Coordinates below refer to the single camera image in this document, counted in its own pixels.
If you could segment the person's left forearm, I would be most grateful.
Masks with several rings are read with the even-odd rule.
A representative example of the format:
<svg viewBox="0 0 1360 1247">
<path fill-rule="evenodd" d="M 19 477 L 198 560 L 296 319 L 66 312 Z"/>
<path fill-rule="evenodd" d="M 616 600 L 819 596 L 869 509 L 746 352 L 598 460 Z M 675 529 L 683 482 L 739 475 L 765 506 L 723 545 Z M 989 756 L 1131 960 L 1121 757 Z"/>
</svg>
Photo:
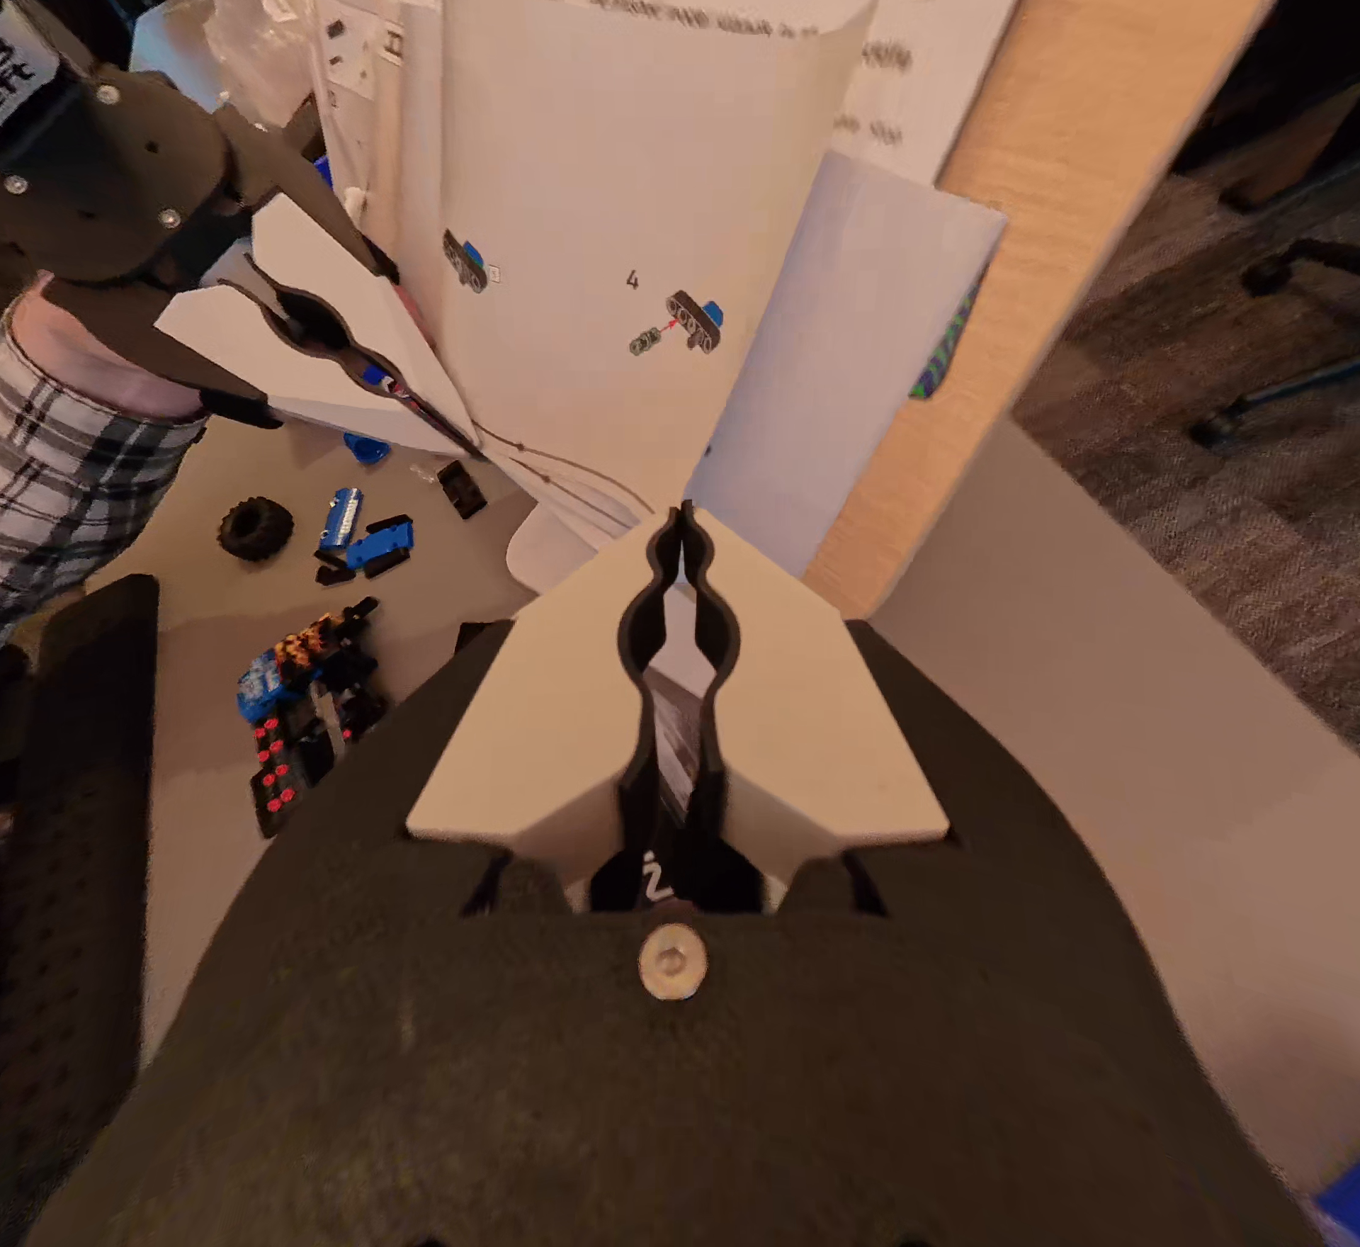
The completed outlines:
<svg viewBox="0 0 1360 1247">
<path fill-rule="evenodd" d="M 209 422 L 201 395 L 115 355 L 46 296 L 2 326 L 2 642 L 142 535 Z"/>
</svg>

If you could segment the black office chair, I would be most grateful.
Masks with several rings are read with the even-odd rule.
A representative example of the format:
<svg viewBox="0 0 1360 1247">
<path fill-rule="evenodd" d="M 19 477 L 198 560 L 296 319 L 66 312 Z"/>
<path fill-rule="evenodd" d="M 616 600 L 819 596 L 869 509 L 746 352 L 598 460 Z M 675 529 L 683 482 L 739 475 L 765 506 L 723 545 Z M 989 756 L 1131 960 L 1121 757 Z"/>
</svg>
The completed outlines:
<svg viewBox="0 0 1360 1247">
<path fill-rule="evenodd" d="M 1288 247 L 1263 257 L 1241 276 L 1241 285 L 1253 299 L 1282 292 L 1301 265 L 1319 265 L 1341 273 L 1359 276 L 1359 246 L 1348 242 L 1299 237 Z M 1189 439 L 1203 450 L 1218 450 L 1232 443 L 1243 422 L 1256 412 L 1329 387 L 1343 386 L 1359 376 L 1359 359 L 1338 362 L 1312 372 L 1302 372 L 1255 392 L 1243 393 L 1222 409 L 1188 429 Z"/>
</svg>

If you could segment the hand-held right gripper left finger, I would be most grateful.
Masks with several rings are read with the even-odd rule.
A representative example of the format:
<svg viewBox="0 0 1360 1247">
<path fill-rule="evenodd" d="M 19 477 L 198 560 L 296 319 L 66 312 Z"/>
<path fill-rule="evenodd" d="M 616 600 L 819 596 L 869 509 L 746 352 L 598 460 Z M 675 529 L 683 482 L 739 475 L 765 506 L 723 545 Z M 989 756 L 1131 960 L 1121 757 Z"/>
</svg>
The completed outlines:
<svg viewBox="0 0 1360 1247">
<path fill-rule="evenodd" d="M 603 874 L 598 906 L 635 904 L 662 814 L 646 672 L 668 642 L 678 509 L 602 549 L 519 612 L 408 817 L 553 870 Z"/>
</svg>

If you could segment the black toy tyre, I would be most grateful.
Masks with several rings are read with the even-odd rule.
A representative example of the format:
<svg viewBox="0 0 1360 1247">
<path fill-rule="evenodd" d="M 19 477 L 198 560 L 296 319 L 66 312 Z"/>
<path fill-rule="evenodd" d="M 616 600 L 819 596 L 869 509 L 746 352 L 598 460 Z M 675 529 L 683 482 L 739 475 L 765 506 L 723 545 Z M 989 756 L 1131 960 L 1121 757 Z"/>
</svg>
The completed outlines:
<svg viewBox="0 0 1360 1247">
<path fill-rule="evenodd" d="M 278 502 L 252 496 L 229 510 L 216 542 L 231 557 L 259 565 L 278 557 L 295 533 L 292 513 Z"/>
</svg>

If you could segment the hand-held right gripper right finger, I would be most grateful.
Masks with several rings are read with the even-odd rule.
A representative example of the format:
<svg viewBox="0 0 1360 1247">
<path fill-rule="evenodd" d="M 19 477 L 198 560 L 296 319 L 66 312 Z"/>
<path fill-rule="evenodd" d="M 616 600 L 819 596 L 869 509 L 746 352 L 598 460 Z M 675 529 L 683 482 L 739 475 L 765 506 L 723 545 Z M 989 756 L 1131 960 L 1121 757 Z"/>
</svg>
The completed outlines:
<svg viewBox="0 0 1360 1247">
<path fill-rule="evenodd" d="M 683 893 L 755 910 L 812 862 L 939 842 L 949 819 L 842 613 L 683 506 L 693 640 L 713 669 L 683 823 Z"/>
</svg>

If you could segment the grey desk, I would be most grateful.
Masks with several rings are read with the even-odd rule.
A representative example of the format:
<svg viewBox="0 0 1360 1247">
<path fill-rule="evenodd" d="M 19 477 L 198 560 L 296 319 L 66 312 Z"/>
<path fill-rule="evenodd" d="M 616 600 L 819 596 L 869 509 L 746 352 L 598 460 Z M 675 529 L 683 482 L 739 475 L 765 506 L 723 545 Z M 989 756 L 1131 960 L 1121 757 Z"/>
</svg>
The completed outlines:
<svg viewBox="0 0 1360 1247">
<path fill-rule="evenodd" d="M 408 513 L 418 555 L 375 587 L 381 673 L 401 700 L 466 620 L 529 595 L 506 547 L 526 495 L 478 473 L 463 523 L 406 460 L 361 469 L 338 436 L 212 425 L 148 532 L 99 585 L 162 585 L 143 1056 L 263 853 L 236 682 L 338 609 L 315 583 L 326 505 Z M 259 565 L 216 542 L 269 497 L 293 537 Z M 1011 425 L 872 617 L 1035 776 L 1098 856 L 1211 1076 L 1305 1192 L 1358 1160 L 1358 756 Z"/>
</svg>

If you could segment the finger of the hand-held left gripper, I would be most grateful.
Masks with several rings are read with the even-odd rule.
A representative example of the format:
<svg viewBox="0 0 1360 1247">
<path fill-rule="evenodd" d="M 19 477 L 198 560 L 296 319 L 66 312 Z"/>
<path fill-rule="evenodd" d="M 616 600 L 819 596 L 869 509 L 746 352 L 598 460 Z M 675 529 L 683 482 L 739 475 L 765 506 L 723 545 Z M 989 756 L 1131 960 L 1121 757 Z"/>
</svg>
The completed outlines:
<svg viewBox="0 0 1360 1247">
<path fill-rule="evenodd" d="M 293 323 L 293 342 L 336 357 L 358 382 L 412 400 L 439 429 L 482 450 L 468 405 L 399 287 L 285 196 L 252 223 L 251 265 Z"/>
<path fill-rule="evenodd" d="M 363 386 L 336 357 L 311 355 L 288 340 L 278 317 L 233 285 L 175 296 L 158 317 L 171 340 L 263 395 L 281 417 L 453 456 L 475 453 L 422 413 L 412 400 Z"/>
</svg>

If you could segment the black dimpled mat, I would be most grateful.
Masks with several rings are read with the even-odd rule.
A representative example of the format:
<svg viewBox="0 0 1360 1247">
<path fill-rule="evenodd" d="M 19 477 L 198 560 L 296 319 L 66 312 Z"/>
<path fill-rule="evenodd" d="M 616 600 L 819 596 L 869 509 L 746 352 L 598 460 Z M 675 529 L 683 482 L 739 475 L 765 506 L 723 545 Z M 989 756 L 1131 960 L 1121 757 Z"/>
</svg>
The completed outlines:
<svg viewBox="0 0 1360 1247">
<path fill-rule="evenodd" d="M 3 662 L 3 1244 L 141 1067 L 159 625 L 158 580 L 126 576 Z"/>
</svg>

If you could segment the instruction booklet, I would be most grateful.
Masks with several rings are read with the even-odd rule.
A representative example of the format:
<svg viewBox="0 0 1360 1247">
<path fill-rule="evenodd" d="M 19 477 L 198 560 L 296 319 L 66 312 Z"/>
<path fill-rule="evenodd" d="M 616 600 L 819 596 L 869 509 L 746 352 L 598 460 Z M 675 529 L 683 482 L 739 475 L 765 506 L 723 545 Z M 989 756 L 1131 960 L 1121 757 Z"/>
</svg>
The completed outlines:
<svg viewBox="0 0 1360 1247">
<path fill-rule="evenodd" d="M 968 325 L 1003 213 L 832 149 L 868 5 L 755 35 L 443 0 L 422 302 L 471 435 L 601 550 L 682 499 L 806 576 Z"/>
</svg>

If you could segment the black toy truck model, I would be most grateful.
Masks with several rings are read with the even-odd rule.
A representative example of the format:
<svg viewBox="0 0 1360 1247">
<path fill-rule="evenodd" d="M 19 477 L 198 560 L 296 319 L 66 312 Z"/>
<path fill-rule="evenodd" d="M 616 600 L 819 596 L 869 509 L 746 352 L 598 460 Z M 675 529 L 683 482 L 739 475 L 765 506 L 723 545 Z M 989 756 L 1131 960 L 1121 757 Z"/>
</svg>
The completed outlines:
<svg viewBox="0 0 1360 1247">
<path fill-rule="evenodd" d="M 379 606 L 369 596 L 286 635 L 239 680 L 238 707 L 258 760 L 252 799 L 268 840 L 391 709 L 368 649 Z"/>
</svg>

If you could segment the blue long beam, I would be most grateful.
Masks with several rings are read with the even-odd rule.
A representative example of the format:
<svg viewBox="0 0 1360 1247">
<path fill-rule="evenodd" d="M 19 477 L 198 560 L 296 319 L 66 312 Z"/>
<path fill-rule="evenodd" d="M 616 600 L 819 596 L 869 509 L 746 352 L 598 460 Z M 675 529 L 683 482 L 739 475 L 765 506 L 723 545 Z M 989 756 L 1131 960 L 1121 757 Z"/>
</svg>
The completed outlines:
<svg viewBox="0 0 1360 1247">
<path fill-rule="evenodd" d="M 369 526 L 366 536 L 343 546 L 321 546 L 316 585 L 332 587 L 361 576 L 373 580 L 411 560 L 416 545 L 415 522 L 409 516 Z"/>
</svg>

